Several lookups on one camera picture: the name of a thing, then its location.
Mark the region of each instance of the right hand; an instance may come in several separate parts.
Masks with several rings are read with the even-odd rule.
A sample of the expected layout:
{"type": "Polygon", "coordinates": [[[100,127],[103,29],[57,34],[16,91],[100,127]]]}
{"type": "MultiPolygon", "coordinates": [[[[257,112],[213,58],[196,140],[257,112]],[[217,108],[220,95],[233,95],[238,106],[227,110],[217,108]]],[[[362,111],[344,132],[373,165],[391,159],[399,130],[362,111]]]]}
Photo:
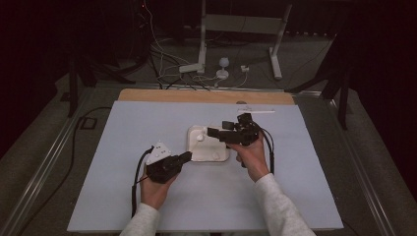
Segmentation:
{"type": "Polygon", "coordinates": [[[237,151],[237,161],[243,161],[245,163],[246,168],[248,168],[249,177],[251,177],[254,182],[257,182],[259,179],[269,174],[267,161],[265,159],[264,136],[262,132],[259,133],[259,138],[249,146],[227,145],[237,151]]]}

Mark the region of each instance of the metal rail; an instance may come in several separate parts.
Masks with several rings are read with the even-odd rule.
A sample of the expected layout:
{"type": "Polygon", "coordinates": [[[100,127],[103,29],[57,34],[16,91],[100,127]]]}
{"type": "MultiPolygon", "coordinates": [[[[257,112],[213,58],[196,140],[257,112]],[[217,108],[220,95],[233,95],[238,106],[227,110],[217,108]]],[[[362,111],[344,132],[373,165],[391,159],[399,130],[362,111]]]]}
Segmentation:
{"type": "MultiPolygon", "coordinates": [[[[333,118],[335,124],[338,124],[337,119],[337,105],[334,100],[331,100],[327,103],[328,109],[330,110],[331,117],[333,118]]],[[[380,198],[378,197],[377,192],[375,191],[371,180],[368,177],[366,169],[362,163],[362,160],[359,154],[356,152],[355,146],[350,140],[349,136],[346,134],[346,131],[342,130],[340,125],[336,125],[340,138],[347,146],[347,151],[349,152],[349,157],[353,170],[355,172],[356,178],[359,182],[359,185],[364,193],[365,199],[368,202],[368,206],[371,210],[371,213],[374,216],[374,219],[380,229],[380,232],[383,236],[395,236],[396,233],[392,227],[390,220],[384,210],[384,207],[381,203],[380,198]]]]}
{"type": "Polygon", "coordinates": [[[58,159],[62,148],[66,144],[70,137],[72,130],[77,124],[77,119],[80,116],[81,107],[91,97],[93,88],[85,88],[80,97],[80,106],[73,115],[72,118],[67,119],[56,140],[49,149],[48,154],[45,156],[35,173],[32,175],[28,185],[26,186],[23,194],[15,205],[12,213],[9,215],[5,225],[1,228],[1,236],[13,236],[16,235],[21,229],[31,206],[34,203],[37,195],[39,194],[46,178],[51,172],[56,160],[58,159]]]}

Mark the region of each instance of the dark background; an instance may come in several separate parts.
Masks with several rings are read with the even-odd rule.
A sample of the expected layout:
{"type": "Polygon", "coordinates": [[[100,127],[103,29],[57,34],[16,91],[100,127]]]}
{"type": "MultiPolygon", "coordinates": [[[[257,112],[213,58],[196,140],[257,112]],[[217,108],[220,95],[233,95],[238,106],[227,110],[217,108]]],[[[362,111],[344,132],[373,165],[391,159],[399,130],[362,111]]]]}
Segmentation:
{"type": "MultiPolygon", "coordinates": [[[[224,1],[208,2],[208,12],[227,13],[230,7],[224,1]]],[[[261,10],[261,2],[233,3],[234,13],[242,15],[269,17],[282,11],[275,1],[265,1],[269,5],[261,10]]],[[[154,0],[149,8],[159,27],[179,42],[188,36],[184,26],[199,24],[199,1],[154,0]]],[[[416,9],[415,1],[296,1],[287,25],[293,36],[334,37],[319,73],[352,67],[350,87],[358,91],[414,198],[416,9]]],[[[56,94],[54,83],[68,72],[74,45],[100,63],[114,64],[126,56],[120,44],[133,33],[129,4],[115,1],[2,1],[0,11],[3,156],[56,94]]]]}

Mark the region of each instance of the handheld controller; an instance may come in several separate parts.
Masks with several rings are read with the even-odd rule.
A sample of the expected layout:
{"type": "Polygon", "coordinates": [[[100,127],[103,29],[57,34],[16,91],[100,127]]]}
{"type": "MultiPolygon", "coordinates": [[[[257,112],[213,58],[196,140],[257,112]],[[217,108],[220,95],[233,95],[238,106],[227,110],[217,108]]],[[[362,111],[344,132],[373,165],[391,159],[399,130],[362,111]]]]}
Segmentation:
{"type": "Polygon", "coordinates": [[[239,115],[237,120],[238,123],[223,121],[221,127],[224,131],[208,128],[208,136],[228,144],[249,146],[258,139],[260,128],[253,122],[250,113],[239,115]]]}
{"type": "Polygon", "coordinates": [[[192,153],[186,151],[180,155],[171,155],[171,151],[158,142],[147,160],[147,175],[151,181],[164,184],[180,173],[183,164],[191,160],[192,153]]]}

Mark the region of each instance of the left hand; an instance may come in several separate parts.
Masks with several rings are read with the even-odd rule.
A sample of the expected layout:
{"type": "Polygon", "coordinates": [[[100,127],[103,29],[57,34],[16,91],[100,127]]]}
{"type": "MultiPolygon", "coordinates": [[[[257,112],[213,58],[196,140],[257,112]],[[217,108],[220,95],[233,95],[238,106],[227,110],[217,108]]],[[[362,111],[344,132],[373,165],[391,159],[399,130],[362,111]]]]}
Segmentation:
{"type": "Polygon", "coordinates": [[[147,178],[141,182],[141,203],[159,209],[165,202],[168,190],[178,175],[172,177],[165,184],[159,184],[147,178],[146,170],[141,179],[147,178]]]}

